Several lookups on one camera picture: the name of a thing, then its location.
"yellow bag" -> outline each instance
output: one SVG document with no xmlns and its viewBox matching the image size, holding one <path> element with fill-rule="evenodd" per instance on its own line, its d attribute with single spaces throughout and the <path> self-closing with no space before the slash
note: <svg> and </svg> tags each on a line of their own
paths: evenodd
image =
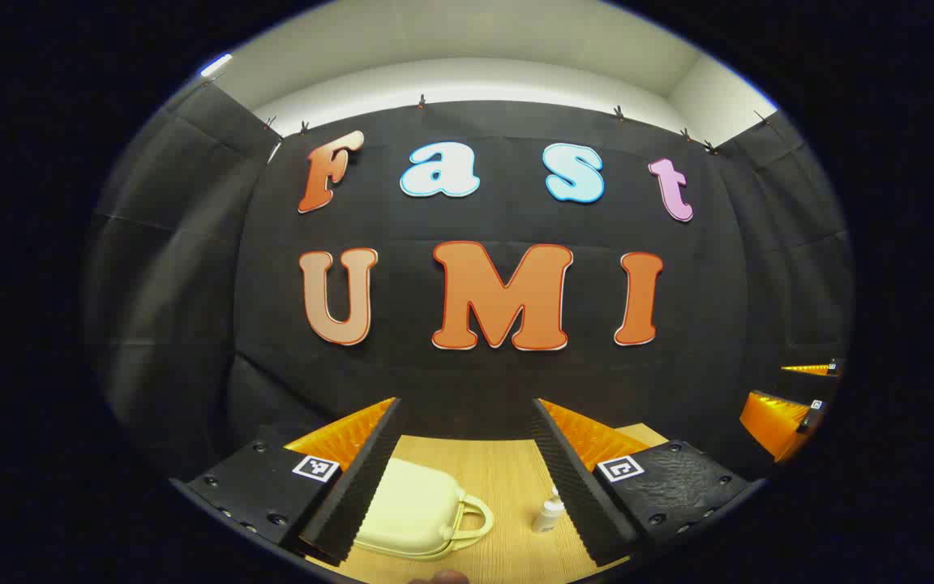
<svg viewBox="0 0 934 584">
<path fill-rule="evenodd" d="M 465 513 L 481 514 L 481 529 L 461 530 Z M 355 537 L 360 548 L 431 561 L 477 543 L 493 526 L 492 511 L 449 474 L 390 458 Z"/>
</svg>

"wooden table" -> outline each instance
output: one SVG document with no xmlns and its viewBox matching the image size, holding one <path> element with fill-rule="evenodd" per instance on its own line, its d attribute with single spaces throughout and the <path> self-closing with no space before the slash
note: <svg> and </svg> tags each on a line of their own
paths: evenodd
<svg viewBox="0 0 934 584">
<path fill-rule="evenodd" d="M 644 424 L 619 428 L 646 444 L 662 444 L 663 436 Z M 438 440 L 402 436 L 393 456 L 441 470 L 456 478 L 470 495 L 492 509 L 495 525 L 473 546 L 445 558 L 425 562 L 375 554 L 360 547 L 341 567 L 323 568 L 370 584 L 407 584 L 430 580 L 438 570 L 455 569 L 471 584 L 567 583 L 629 560 L 597 568 L 586 555 L 571 518 L 564 514 L 553 531 L 533 533 L 535 513 L 551 496 L 553 480 L 534 440 Z M 466 515 L 464 528 L 477 529 L 478 515 Z"/>
</svg>

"letter m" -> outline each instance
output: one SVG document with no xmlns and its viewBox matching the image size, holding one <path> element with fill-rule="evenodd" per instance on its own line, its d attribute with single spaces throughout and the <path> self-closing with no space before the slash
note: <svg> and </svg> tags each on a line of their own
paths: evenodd
<svg viewBox="0 0 934 584">
<path fill-rule="evenodd" d="M 478 335 L 470 330 L 470 311 L 490 347 L 498 347 L 521 316 L 511 343 L 525 351 L 553 351 L 568 344 L 560 329 L 564 273 L 572 252 L 560 245 L 533 245 L 505 285 L 488 251 L 475 241 L 449 241 L 435 247 L 445 268 L 445 314 L 431 341 L 440 349 L 472 349 Z"/>
</svg>

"black fabric backdrop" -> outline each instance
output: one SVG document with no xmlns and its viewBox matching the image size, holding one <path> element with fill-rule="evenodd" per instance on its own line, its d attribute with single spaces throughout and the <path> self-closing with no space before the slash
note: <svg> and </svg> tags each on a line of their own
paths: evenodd
<svg viewBox="0 0 934 584">
<path fill-rule="evenodd" d="M 96 219 L 89 335 L 108 402 L 165 472 L 190 477 L 260 424 L 292 437 L 390 396 L 407 433 L 526 436 L 544 397 L 612 426 L 644 422 L 749 478 L 772 458 L 738 421 L 778 368 L 844 354 L 851 310 L 846 231 L 830 185 L 780 114 L 710 156 L 679 134 L 588 110 L 461 102 L 356 116 L 285 138 L 214 86 L 187 89 L 118 164 Z M 334 199 L 299 215 L 311 149 L 353 130 Z M 459 141 L 481 187 L 463 199 L 399 188 L 415 148 Z M 596 149 L 604 196 L 557 202 L 542 149 Z M 689 223 L 665 211 L 646 166 L 685 174 Z M 564 282 L 561 351 L 443 351 L 442 241 L 485 244 L 506 281 L 535 243 L 575 256 Z M 359 345 L 327 343 L 305 319 L 298 258 L 329 251 L 334 318 L 348 311 L 345 249 L 373 247 L 374 318 Z M 660 256 L 656 339 L 619 347 L 630 251 Z M 478 323 L 471 317 L 471 328 Z"/>
</svg>

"white wall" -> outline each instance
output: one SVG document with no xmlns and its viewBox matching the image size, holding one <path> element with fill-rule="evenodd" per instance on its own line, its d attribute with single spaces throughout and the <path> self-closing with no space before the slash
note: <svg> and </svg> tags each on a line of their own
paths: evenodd
<svg viewBox="0 0 934 584">
<path fill-rule="evenodd" d="M 701 55 L 670 92 L 670 104 L 698 141 L 725 143 L 778 110 L 762 93 L 722 63 Z"/>
<path fill-rule="evenodd" d="M 687 126 L 664 97 L 622 81 L 551 64 L 480 58 L 422 60 L 359 71 L 290 93 L 260 107 L 255 115 L 275 115 L 273 129 L 288 136 L 301 130 L 301 121 L 315 128 L 353 115 L 415 105 L 420 93 L 427 103 L 538 102 L 607 114 L 620 105 L 626 118 L 671 132 Z"/>
</svg>

